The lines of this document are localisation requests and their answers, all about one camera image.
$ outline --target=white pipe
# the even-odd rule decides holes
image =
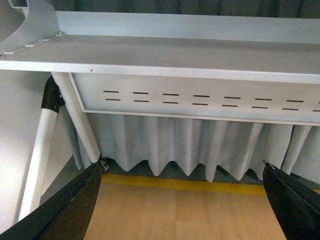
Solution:
[[[42,109],[19,213],[19,221],[40,205],[56,118],[57,113],[55,111]]]
[[[75,129],[83,143],[86,153],[92,163],[96,163],[100,157],[100,150],[92,132],[86,113],[80,107],[77,95],[71,84],[68,73],[52,72],[55,83],[59,86],[60,92],[65,101]]]

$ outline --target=white wall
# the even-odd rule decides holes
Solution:
[[[23,19],[19,12],[8,8],[6,0],[0,0],[1,40],[12,34]],[[49,76],[47,72],[0,70],[0,233],[18,219]],[[58,114],[44,189],[71,156],[64,121]]]

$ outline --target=yellow line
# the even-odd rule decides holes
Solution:
[[[177,190],[192,190],[203,192],[249,194],[265,196],[266,191],[263,185],[207,182],[195,180],[180,180],[170,178],[158,178],[148,176],[132,176],[118,174],[102,175],[102,183],[114,183],[120,185],[130,185],[139,187],[166,188]]]

